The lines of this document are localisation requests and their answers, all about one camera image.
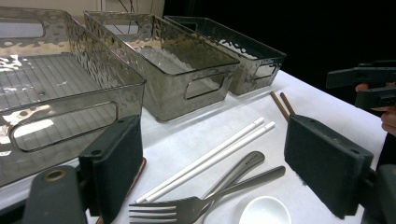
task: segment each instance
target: white chopstick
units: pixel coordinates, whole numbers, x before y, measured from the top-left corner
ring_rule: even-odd
[[[172,175],[170,178],[168,178],[167,180],[162,182],[156,188],[150,190],[149,192],[147,192],[146,194],[144,194],[143,196],[138,198],[136,200],[136,202],[137,203],[142,203],[142,202],[146,201],[148,197],[150,197],[151,195],[153,195],[157,191],[165,188],[167,185],[173,183],[177,179],[181,178],[183,175],[185,175],[186,173],[190,172],[192,169],[196,168],[197,166],[201,165],[202,163],[204,163],[208,159],[212,158],[214,155],[218,154],[219,152],[224,150],[226,147],[229,147],[233,143],[237,142],[243,136],[247,135],[248,133],[250,133],[251,131],[253,131],[254,129],[256,129],[258,126],[260,126],[263,123],[264,123],[264,118],[259,118],[259,119],[255,120],[254,122],[250,123],[246,128],[244,128],[241,131],[239,131],[238,133],[234,134],[232,137],[230,137],[229,139],[227,139],[226,141],[224,141],[223,143],[221,143],[217,147],[215,147],[212,150],[210,150],[209,152],[207,152],[204,156],[202,156],[198,160],[194,161],[193,163],[191,163],[190,165],[188,165],[187,167],[185,167],[181,171],[177,172],[175,175]]]
[[[150,202],[153,202],[154,200],[160,198],[165,193],[167,193],[170,190],[180,186],[184,182],[186,182],[189,179],[191,179],[191,178],[195,177],[196,175],[200,174],[201,172],[203,172],[204,170],[206,170],[209,167],[213,166],[217,162],[222,161],[226,157],[228,157],[231,154],[233,154],[236,150],[238,150],[241,147],[244,147],[245,145],[249,144],[250,142],[252,142],[256,138],[260,137],[264,133],[267,133],[268,131],[273,129],[274,127],[275,127],[275,123],[273,121],[268,123],[267,125],[261,127],[256,132],[254,132],[254,133],[248,135],[247,137],[243,138],[242,140],[236,142],[234,145],[224,149],[218,155],[216,155],[215,157],[211,158],[209,161],[203,163],[197,169],[194,169],[194,170],[190,171],[186,175],[181,176],[180,178],[178,178],[177,180],[173,181],[172,183],[170,183],[169,185],[165,186],[164,188],[156,191],[154,194],[152,194],[151,196],[147,197],[146,201],[148,203],[150,203]]]

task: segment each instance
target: black background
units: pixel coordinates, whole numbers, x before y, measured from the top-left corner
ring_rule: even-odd
[[[332,70],[396,60],[396,17],[390,3],[166,0],[163,15],[206,17],[288,56],[281,69],[354,104],[353,86],[327,89]]]

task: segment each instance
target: gray translucent bin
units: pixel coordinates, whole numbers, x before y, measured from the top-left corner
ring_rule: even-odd
[[[158,121],[224,100],[239,64],[154,15],[85,11],[85,23],[146,79],[143,106]]]
[[[145,79],[60,10],[0,7],[0,186],[140,118]]]
[[[279,50],[208,18],[178,16],[163,18],[240,61],[229,89],[236,95],[270,86],[286,58],[286,54]]]

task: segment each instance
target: brown chopstick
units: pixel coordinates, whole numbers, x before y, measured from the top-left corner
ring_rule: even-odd
[[[274,99],[280,112],[282,113],[283,117],[285,117],[286,121],[289,122],[289,113],[286,111],[285,107],[283,107],[283,105],[280,103],[279,99],[276,97],[276,95],[273,91],[271,91],[270,94],[271,94],[272,98]],[[280,97],[282,98],[282,100],[285,103],[285,106],[289,110],[289,112],[292,115],[295,115],[296,113],[294,112],[293,108],[291,107],[291,104],[289,103],[289,100],[286,97],[285,93],[281,92]]]

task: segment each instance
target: white table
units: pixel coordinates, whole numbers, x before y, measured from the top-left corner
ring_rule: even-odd
[[[276,127],[230,157],[162,196],[158,201],[192,195],[203,197],[237,161],[250,151],[257,150],[265,155],[265,162],[252,170],[245,178],[279,165],[286,166],[285,175],[266,185],[224,197],[216,203],[216,208],[208,214],[205,223],[236,224],[245,206],[262,195],[276,197],[285,204],[290,211],[293,224],[361,223],[362,207],[359,208],[356,216],[340,220],[327,209],[309,187],[303,186],[297,174],[285,163],[283,150],[287,122],[276,107],[269,94],[270,91],[276,92],[277,95],[284,92],[297,114],[317,119],[373,152],[375,159],[372,168],[375,168],[386,136],[381,129],[380,119],[279,71],[271,87],[242,96],[228,94],[222,102],[166,123],[157,122],[143,108],[142,138],[144,157],[148,163],[114,223],[129,223],[129,203],[133,203],[150,189],[161,184],[259,117],[264,117],[265,123],[274,121]],[[28,178],[13,184],[12,188],[1,189],[0,207],[4,208],[12,202],[25,198],[28,189],[24,186],[28,186],[30,181],[31,179]],[[90,217],[89,222],[94,223],[96,219]]]

